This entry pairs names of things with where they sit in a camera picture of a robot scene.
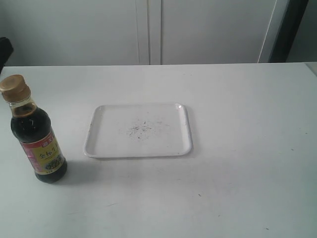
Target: glass bottle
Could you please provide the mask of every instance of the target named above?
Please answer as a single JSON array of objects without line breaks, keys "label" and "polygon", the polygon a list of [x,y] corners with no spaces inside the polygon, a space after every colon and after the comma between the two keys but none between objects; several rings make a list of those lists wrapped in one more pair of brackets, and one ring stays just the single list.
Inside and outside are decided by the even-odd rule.
[{"label": "glass bottle", "polygon": [[0,82],[0,91],[9,103],[11,131],[31,162],[36,177],[53,183],[64,176],[67,162],[60,150],[48,114],[37,107],[22,75],[12,75]]}]

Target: white table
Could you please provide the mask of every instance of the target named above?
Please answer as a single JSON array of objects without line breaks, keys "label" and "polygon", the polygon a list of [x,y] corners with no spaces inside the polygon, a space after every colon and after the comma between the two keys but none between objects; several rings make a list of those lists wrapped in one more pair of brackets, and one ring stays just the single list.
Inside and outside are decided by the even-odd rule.
[{"label": "white table", "polygon": [[[0,102],[1,238],[316,238],[317,78],[303,63],[7,67],[45,109],[67,175],[38,181]],[[178,158],[83,154],[102,104],[179,102]]]}]

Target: gold bottle cap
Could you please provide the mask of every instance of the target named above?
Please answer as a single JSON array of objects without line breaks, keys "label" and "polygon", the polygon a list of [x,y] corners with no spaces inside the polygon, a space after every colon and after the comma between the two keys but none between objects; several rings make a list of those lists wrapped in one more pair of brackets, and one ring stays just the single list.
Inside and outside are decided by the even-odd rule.
[{"label": "gold bottle cap", "polygon": [[0,82],[0,92],[8,103],[17,103],[27,99],[31,90],[22,75],[11,75]]}]

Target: bottle label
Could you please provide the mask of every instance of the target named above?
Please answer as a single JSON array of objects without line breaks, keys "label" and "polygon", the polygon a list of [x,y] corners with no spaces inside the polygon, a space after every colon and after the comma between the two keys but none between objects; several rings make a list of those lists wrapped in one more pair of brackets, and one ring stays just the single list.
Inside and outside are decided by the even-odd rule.
[{"label": "bottle label", "polygon": [[20,144],[39,175],[48,175],[57,171],[65,160],[53,130],[42,140],[33,143],[20,142]]}]

